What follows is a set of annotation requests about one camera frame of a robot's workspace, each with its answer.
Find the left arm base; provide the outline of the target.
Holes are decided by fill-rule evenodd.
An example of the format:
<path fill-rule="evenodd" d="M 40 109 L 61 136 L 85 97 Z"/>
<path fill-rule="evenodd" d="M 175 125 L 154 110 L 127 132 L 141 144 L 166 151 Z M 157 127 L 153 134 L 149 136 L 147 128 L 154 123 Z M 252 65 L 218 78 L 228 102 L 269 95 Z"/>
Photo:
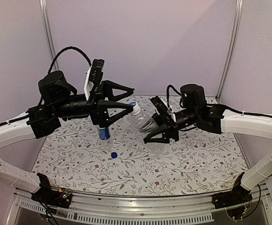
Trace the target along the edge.
<path fill-rule="evenodd" d="M 31 193 L 31 199 L 42 204 L 69 209 L 72 192 L 66 188 L 53 190 L 46 175 L 37 173 L 37 176 L 40 180 L 40 188 L 36 192 Z"/>

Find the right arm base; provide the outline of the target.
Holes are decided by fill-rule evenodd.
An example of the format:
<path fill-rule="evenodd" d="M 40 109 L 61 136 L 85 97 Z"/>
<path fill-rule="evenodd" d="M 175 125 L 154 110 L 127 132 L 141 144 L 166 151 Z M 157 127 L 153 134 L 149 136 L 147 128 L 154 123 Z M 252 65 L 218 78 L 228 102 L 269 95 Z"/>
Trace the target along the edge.
<path fill-rule="evenodd" d="M 212 204 L 215 209 L 221 209 L 230 207 L 242 203 L 246 203 L 252 200 L 250 191 L 238 186 L 230 191 L 219 192 L 212 195 Z"/>

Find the white and blue bottle cap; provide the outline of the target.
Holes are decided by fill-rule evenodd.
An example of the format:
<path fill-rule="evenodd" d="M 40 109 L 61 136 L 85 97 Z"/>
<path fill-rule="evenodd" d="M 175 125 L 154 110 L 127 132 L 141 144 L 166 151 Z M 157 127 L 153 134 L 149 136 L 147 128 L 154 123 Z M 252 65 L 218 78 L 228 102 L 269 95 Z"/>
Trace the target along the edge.
<path fill-rule="evenodd" d="M 130 102 L 130 106 L 132 106 L 132 112 L 130 113 L 132 116 L 136 116 L 141 112 L 141 107 L 137 102 Z"/>

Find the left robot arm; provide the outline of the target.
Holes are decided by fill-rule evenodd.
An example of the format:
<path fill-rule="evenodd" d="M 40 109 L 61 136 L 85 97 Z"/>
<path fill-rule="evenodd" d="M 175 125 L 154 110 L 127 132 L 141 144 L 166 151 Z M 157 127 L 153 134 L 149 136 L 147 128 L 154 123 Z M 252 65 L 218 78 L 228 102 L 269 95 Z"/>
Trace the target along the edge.
<path fill-rule="evenodd" d="M 13 119 L 0 123 L 0 149 L 25 140 L 40 139 L 61 126 L 60 120 L 90 117 L 93 125 L 107 128 L 132 111 L 132 107 L 119 103 L 134 90 L 102 80 L 103 73 L 95 69 L 87 76 L 92 82 L 88 93 L 78 94 L 62 71 L 54 71 L 39 81 L 41 103 Z M 45 175 L 35 175 L 15 167 L 0 158 L 0 181 L 37 193 L 45 203 L 56 196 Z"/>

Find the small clear bottle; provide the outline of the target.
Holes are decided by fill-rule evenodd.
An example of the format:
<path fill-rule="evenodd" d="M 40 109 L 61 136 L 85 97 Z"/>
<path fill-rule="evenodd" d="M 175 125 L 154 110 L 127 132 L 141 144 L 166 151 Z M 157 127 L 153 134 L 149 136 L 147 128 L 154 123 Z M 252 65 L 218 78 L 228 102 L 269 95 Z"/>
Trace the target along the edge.
<path fill-rule="evenodd" d="M 143 112 L 140 108 L 134 109 L 130 113 L 130 123 L 132 130 L 138 140 L 144 144 L 144 138 L 152 131 L 158 128 L 156 122 L 147 113 Z M 144 144 L 153 154 L 160 154 L 163 152 L 165 144 L 150 142 Z"/>

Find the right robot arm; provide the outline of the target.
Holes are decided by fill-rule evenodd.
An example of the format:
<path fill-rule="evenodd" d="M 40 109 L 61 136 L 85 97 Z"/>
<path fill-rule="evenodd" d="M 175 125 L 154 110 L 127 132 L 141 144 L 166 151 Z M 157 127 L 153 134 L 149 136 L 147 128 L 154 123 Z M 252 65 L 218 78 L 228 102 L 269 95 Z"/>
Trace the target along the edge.
<path fill-rule="evenodd" d="M 222 104 L 208 104 L 202 86 L 187 84 L 180 88 L 180 107 L 174 112 L 158 96 L 151 99 L 159 115 L 158 128 L 149 133 L 144 143 L 169 143 L 179 140 L 179 131 L 195 126 L 203 131 L 222 134 L 244 134 L 272 140 L 272 114 L 238 111 Z M 237 178 L 228 194 L 231 204 L 238 204 L 257 184 L 272 175 L 272 153 Z"/>

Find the clear bottle with blue label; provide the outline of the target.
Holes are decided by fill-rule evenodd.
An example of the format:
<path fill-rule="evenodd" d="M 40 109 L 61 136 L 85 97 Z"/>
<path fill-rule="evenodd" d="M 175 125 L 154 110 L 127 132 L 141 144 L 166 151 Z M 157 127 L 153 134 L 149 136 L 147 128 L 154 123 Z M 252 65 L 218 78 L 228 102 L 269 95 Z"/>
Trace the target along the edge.
<path fill-rule="evenodd" d="M 97 126 L 97 133 L 99 137 L 99 143 L 102 146 L 109 145 L 112 143 L 112 136 L 110 129 L 108 127 L 99 127 Z"/>

